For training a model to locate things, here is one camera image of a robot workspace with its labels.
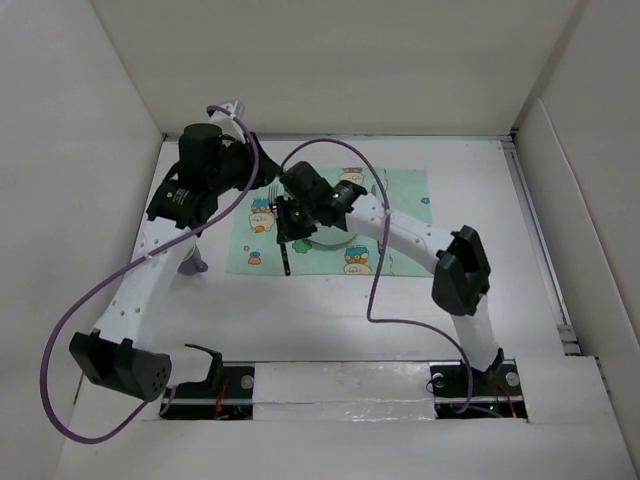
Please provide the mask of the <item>steel table fork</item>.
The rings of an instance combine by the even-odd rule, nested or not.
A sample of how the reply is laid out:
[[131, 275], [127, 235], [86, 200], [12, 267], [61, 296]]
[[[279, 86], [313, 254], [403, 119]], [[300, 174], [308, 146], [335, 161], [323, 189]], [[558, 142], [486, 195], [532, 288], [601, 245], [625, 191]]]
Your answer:
[[281, 221], [279, 220], [278, 205], [277, 205], [278, 183], [276, 181], [273, 181], [269, 185], [267, 197], [268, 197], [268, 200], [269, 200], [270, 213], [273, 216], [274, 221], [275, 221], [275, 226], [276, 226], [276, 244], [280, 248], [280, 255], [281, 255], [284, 275], [285, 276], [290, 276], [291, 275], [291, 269], [290, 269], [290, 264], [289, 264], [286, 245], [281, 242]]

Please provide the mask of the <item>green floral plate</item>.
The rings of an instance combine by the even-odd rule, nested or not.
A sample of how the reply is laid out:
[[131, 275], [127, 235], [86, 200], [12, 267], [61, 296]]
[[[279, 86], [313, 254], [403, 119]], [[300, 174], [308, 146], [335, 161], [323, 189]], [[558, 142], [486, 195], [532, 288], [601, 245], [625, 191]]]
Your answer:
[[314, 211], [317, 230], [310, 236], [311, 242], [329, 248], [352, 240], [355, 234], [346, 230], [346, 214], [359, 197], [367, 194], [365, 187], [347, 180], [336, 184]]

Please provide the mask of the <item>green cartoon print cloth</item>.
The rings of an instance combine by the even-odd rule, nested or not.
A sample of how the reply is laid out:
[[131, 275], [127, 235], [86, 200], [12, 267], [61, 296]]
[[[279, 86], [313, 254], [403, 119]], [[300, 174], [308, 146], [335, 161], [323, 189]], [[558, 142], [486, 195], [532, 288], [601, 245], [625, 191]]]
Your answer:
[[[393, 208], [426, 223], [432, 220], [426, 171], [382, 168], [378, 175]], [[277, 183], [281, 196], [284, 188]], [[268, 187], [251, 192], [235, 209], [227, 256], [231, 274], [284, 275]], [[371, 275], [380, 257], [378, 243], [364, 236], [329, 248], [312, 243], [310, 238], [285, 245], [292, 276]]]

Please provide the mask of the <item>purple ceramic mug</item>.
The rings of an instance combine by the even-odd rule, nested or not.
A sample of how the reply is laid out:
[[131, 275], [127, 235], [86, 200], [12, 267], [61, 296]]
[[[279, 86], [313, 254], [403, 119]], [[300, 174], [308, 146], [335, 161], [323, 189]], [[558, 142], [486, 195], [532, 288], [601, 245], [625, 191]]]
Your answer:
[[194, 246], [178, 267], [178, 273], [185, 276], [194, 276], [207, 272], [208, 264], [202, 259], [198, 246]]

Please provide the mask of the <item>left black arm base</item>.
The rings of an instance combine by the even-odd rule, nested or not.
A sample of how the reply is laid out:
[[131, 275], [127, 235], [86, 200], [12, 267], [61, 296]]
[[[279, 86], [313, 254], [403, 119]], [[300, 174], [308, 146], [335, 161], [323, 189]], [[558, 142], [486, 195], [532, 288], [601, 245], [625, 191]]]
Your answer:
[[172, 400], [167, 390], [159, 416], [164, 420], [244, 421], [253, 419], [255, 365], [230, 363], [222, 369], [215, 385], [184, 383]]

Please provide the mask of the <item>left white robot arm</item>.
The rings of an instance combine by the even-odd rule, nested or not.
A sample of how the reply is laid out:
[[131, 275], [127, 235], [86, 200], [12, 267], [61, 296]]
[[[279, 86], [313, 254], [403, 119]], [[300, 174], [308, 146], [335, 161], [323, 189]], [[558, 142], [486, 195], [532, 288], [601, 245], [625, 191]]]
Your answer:
[[220, 197], [266, 186], [277, 172], [255, 134], [239, 140], [208, 123], [184, 129], [178, 160], [146, 210], [141, 264], [124, 274], [92, 332], [77, 332], [70, 341], [69, 351], [91, 383], [145, 402], [164, 392], [172, 361], [153, 352], [152, 343], [174, 276], [216, 214]]

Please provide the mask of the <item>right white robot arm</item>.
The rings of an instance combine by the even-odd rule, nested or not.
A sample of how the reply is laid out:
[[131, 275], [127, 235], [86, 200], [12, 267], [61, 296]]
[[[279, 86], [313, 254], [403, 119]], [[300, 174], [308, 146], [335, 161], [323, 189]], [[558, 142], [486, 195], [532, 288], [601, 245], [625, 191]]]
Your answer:
[[391, 209], [360, 185], [347, 180], [330, 185], [307, 162], [283, 172], [279, 181], [284, 189], [275, 200], [279, 244], [308, 238], [321, 225], [375, 240], [413, 260], [432, 274], [431, 298], [451, 315], [466, 355], [465, 387], [483, 394], [497, 384], [495, 364], [502, 352], [488, 312], [491, 268], [476, 230], [433, 227]]

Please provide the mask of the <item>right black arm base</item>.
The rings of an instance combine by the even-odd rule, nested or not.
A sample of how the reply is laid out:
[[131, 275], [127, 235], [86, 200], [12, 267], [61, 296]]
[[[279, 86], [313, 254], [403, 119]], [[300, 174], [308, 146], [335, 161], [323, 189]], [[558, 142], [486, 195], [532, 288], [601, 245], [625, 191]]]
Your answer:
[[528, 418], [522, 384], [514, 360], [505, 360], [488, 377], [474, 375], [468, 396], [466, 367], [460, 361], [429, 364], [425, 389], [433, 396], [438, 420]]

